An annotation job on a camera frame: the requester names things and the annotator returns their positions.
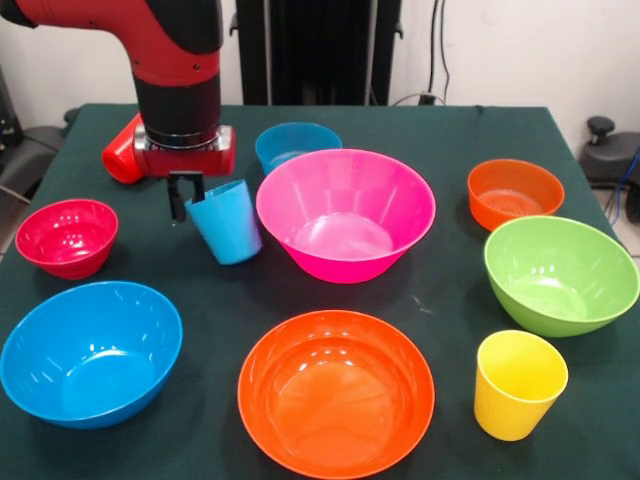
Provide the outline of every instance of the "light blue cup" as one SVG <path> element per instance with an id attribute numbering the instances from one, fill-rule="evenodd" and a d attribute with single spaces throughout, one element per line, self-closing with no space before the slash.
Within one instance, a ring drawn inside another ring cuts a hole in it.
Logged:
<path id="1" fill-rule="evenodd" d="M 262 248 L 244 180 L 209 190 L 203 201 L 189 200 L 185 207 L 220 264 L 243 262 Z"/>
<path id="2" fill-rule="evenodd" d="M 303 153 L 342 148 L 340 137 L 315 123 L 281 123 L 265 130 L 256 141 L 256 154 L 265 175 Z"/>
<path id="3" fill-rule="evenodd" d="M 180 314 L 160 292 L 90 283 L 24 317 L 2 350 L 0 378 L 7 396 L 35 417 L 68 428 L 108 427 L 153 400 L 181 345 Z"/>

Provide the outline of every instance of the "orange bowl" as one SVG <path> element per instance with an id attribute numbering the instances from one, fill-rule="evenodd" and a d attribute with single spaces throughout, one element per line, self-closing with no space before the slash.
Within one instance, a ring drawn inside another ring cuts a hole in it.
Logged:
<path id="1" fill-rule="evenodd" d="M 294 472 L 358 478 L 404 458 L 429 426 L 433 378 L 418 348 L 357 312 L 306 313 L 251 350 L 238 406 L 253 441 Z"/>
<path id="2" fill-rule="evenodd" d="M 483 162 L 469 174 L 467 187 L 473 217 L 490 231 L 514 218 L 553 215 L 564 202 L 560 180 L 523 160 Z"/>

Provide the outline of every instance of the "yellow cup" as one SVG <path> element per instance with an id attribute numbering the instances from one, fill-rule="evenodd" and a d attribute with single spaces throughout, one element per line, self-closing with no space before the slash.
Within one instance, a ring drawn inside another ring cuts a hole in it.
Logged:
<path id="1" fill-rule="evenodd" d="M 518 330 L 496 332 L 478 349 L 476 420 L 492 437 L 521 440 L 568 381 L 567 364 L 549 342 Z"/>

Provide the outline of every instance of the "table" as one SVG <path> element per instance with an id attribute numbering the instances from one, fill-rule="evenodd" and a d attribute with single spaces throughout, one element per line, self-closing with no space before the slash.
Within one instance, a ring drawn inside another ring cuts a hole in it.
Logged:
<path id="1" fill-rule="evenodd" d="M 494 157 L 539 163 L 566 187 L 559 215 L 613 234 L 546 109 L 225 107 L 223 121 L 238 135 L 234 178 L 246 178 L 253 195 L 262 179 L 254 141 L 288 120 L 327 125 L 345 146 L 396 157 L 429 181 L 438 202 L 432 231 L 383 276 L 350 286 L 308 276 L 264 231 L 255 259 L 219 266 L 191 223 L 171 225 L 164 182 L 124 186 L 103 170 L 101 149 L 133 114 L 133 106 L 83 107 L 30 209 L 69 197 L 111 204 L 120 217 L 117 244 L 90 280 L 137 281 L 165 293 L 182 314 L 183 350 L 162 394 L 130 421 L 105 430 L 48 425 L 0 394 L 0 478 L 299 478 L 262 454 L 245 432 L 237 376 L 270 328 L 327 308 L 387 320 L 410 336 L 433 371 L 429 430 L 410 456 L 375 478 L 639 478 L 637 307 L 600 331 L 552 340 L 569 365 L 569 385 L 532 436 L 500 442 L 473 417 L 476 349 L 488 334 L 517 325 L 484 271 L 487 232 L 467 207 L 471 167 Z M 37 270 L 12 247 L 0 264 L 0 341 L 37 304 L 76 284 Z"/>

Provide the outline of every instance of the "white wall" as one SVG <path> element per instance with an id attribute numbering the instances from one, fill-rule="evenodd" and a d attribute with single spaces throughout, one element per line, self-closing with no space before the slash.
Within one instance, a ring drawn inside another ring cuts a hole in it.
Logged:
<path id="1" fill-rule="evenodd" d="M 433 1 L 403 3 L 392 101 L 425 90 L 429 77 Z M 640 130 L 639 20 L 638 0 L 447 0 L 448 101 L 548 106 L 574 153 L 591 115 Z"/>
<path id="2" fill-rule="evenodd" d="M 235 2 L 222 4 L 222 98 L 241 103 L 237 35 L 227 36 Z M 392 101 L 428 82 L 432 0 L 403 4 Z M 638 130 L 638 19 L 638 0 L 447 0 L 449 103 L 546 105 L 574 151 L 592 114 Z M 64 110 L 84 102 L 135 101 L 124 50 L 108 34 L 2 22 L 0 65 L 26 126 L 60 124 Z M 442 80 L 439 69 L 438 94 Z"/>

